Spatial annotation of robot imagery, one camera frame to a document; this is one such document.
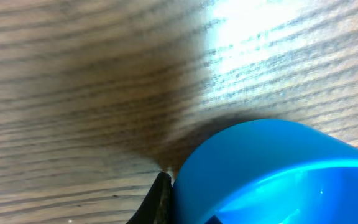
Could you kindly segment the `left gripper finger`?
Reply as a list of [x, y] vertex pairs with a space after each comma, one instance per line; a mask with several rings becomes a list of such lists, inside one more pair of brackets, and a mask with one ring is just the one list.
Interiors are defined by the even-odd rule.
[[161, 172], [127, 224], [171, 224], [172, 222], [172, 178], [168, 173]]

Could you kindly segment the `blue plastic scoop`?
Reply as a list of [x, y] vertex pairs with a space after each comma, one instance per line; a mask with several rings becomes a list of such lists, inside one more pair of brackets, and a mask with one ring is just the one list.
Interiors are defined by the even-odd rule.
[[173, 185], [175, 223], [358, 223], [358, 148], [291, 121], [227, 128]]

